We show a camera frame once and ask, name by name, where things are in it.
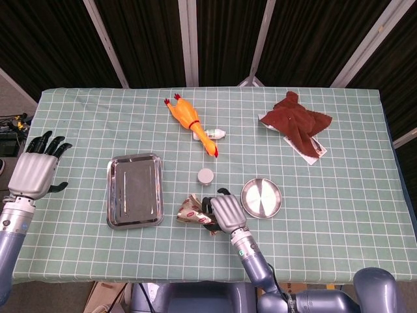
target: grid pattern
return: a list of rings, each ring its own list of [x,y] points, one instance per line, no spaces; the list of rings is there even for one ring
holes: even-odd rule
[[[328,152],[309,166],[257,116],[292,90],[306,108],[333,117],[317,139]],[[218,159],[204,152],[164,104],[191,100],[203,126],[227,132]],[[36,213],[14,272],[43,280],[247,280],[226,234],[214,237],[175,217],[191,193],[239,195],[245,182],[275,182],[283,203],[274,218],[248,216],[255,240],[291,282],[350,282],[363,267],[417,278],[417,244],[378,91],[222,87],[196,89],[52,89],[43,92],[30,138],[47,130],[74,145],[59,163],[58,194]],[[113,230],[106,224],[106,166],[115,156],[153,152],[163,160],[165,218],[156,227]],[[210,186],[197,172],[210,168]]]

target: robotic arm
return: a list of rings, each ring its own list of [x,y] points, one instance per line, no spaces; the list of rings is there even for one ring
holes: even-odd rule
[[[46,148],[52,132],[36,137],[23,153],[8,184],[12,197],[5,202],[0,215],[0,307],[12,289],[13,269],[35,212],[35,200],[48,192],[62,191],[68,183],[51,185],[59,158],[69,148],[69,143],[58,147],[65,137],[53,139]]]
[[[405,313],[395,279],[377,268],[362,269],[353,278],[359,305],[340,290],[284,294],[246,226],[246,217],[236,197],[218,196],[211,199],[211,204],[221,229],[231,234],[231,243],[250,281],[265,291],[258,300],[259,313]]]

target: brown towel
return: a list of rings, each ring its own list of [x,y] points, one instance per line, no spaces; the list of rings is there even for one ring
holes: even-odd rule
[[[261,122],[284,133],[300,150],[309,157],[318,158],[310,137],[328,127],[332,117],[306,110],[298,103],[298,95],[292,91],[269,111]]]

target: white paper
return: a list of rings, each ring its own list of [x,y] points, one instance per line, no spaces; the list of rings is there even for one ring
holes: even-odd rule
[[[311,156],[307,156],[303,153],[300,152],[300,150],[298,150],[295,145],[293,144],[293,142],[286,136],[284,137],[284,140],[291,146],[293,147],[293,149],[295,151],[297,151],[297,153],[302,156],[302,158],[304,160],[307,161],[308,164],[313,165],[314,163],[316,163],[317,160],[319,160],[326,152],[327,149],[325,147],[323,147],[316,139],[314,138],[310,138],[311,140],[311,144],[313,145],[313,147],[315,148],[315,152],[317,152],[317,154],[319,155],[318,158],[312,158]]]
[[[262,114],[258,114],[258,120],[261,122],[261,119],[264,117],[265,115],[262,115]],[[270,126],[270,125],[267,125],[267,124],[264,124],[264,123],[262,123],[261,122],[261,124],[262,125],[264,125],[265,127],[267,127],[267,128],[269,128],[270,130],[275,130],[276,132],[279,132],[279,130],[278,129],[276,129],[275,127],[273,127],[273,126]],[[295,145],[293,144],[293,142],[286,136],[286,137],[284,137],[284,140],[291,146],[291,147],[293,147],[293,149],[300,155],[300,156],[302,156],[302,158],[304,159],[304,160],[306,160],[307,161],[307,163],[309,164],[309,165],[313,165],[314,163],[316,163],[316,161],[317,160],[319,160],[326,152],[327,152],[327,149],[325,148],[325,147],[323,147],[315,138],[310,138],[310,140],[311,140],[311,144],[313,145],[313,147],[315,148],[315,150],[316,150],[316,152],[317,152],[317,154],[319,155],[319,157],[318,158],[312,158],[311,156],[307,156],[307,155],[305,155],[305,154],[303,154],[303,153],[301,153],[300,152],[300,150],[298,150],[296,147],[295,147]]]

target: floor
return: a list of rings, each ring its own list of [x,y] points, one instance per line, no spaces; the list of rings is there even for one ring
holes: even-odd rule
[[[0,77],[0,112],[2,115],[26,112],[34,114],[36,108],[21,96],[7,81]],[[8,180],[16,165],[16,158],[5,158],[5,171],[0,176],[0,190],[7,189]],[[7,192],[0,191],[0,197]],[[8,303],[0,308],[0,313],[78,313],[83,312],[85,303],[93,286],[92,282],[71,282],[66,284],[47,284],[43,282],[28,282],[13,287]],[[407,312],[417,312],[417,282],[400,282],[400,290],[406,301]],[[354,299],[352,285],[346,285],[343,290]]]

